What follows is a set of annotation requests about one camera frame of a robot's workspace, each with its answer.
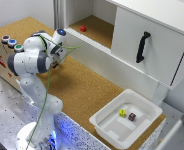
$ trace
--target white drawer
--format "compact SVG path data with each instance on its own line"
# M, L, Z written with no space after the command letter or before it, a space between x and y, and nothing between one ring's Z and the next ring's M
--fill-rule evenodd
M144 60L136 63L145 31L151 36L145 40ZM111 53L171 85L184 54L184 35L118 7Z

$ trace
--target white tray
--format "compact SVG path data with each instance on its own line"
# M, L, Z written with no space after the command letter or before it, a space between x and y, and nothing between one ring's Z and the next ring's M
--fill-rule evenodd
M126 110L125 117L119 116L120 109ZM128 119L130 113L136 115L134 121ZM95 113L89 121L97 133L114 147L127 149L161 113L161 108L128 89Z

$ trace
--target green wire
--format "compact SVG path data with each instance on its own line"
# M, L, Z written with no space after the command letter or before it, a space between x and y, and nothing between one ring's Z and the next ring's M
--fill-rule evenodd
M41 41L42 41L42 43L43 43L43 46L45 47L45 51L46 51L46 53L48 54L47 48L46 48L45 43L44 43L44 41L43 41L43 39L42 39L42 38L45 38L45 37L43 37L43 36L40 35L39 38L41 39ZM61 46L61 45L57 45L57 46L60 46L60 47L63 47L63 48L67 48L67 49L73 49L73 50L71 50L70 52L68 52L68 53L61 59L61 61L60 61L59 63L61 63L61 62L63 61L63 59L66 58L66 56L67 56L68 54L70 54L72 51L74 51L75 49L81 47L81 45L79 45L79 46L77 46L77 47L65 47L65 46ZM33 137L33 135L34 135L34 132L35 132L37 126L38 126L39 120L41 119L41 115L42 115L43 110L44 110L44 108L45 108L45 104L46 104L47 96L48 96L48 90L49 90L49 83L50 83L50 69L48 70L48 85L47 85L47 90L46 90L45 102L44 102L44 104L43 104L43 107L42 107L41 113L40 113L40 115L39 115L38 121L37 121L37 123L36 123L36 126L34 127L34 131L33 131L32 135L31 135L31 138L29 139L29 142L28 142L28 145L27 145L26 150L27 150L28 147L29 147L29 144L30 144L30 142L31 142L31 140L32 140L32 137Z

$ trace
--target black handle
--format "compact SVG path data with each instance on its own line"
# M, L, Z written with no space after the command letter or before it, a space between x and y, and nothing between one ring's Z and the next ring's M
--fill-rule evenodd
M140 63L141 61L144 60L144 57L142 56L142 54L143 54L143 49L144 49L144 46L145 46L145 39L149 38L150 36L151 36L151 34L145 31L144 36L141 38L138 53L137 53L137 56L136 56L136 62L137 63Z

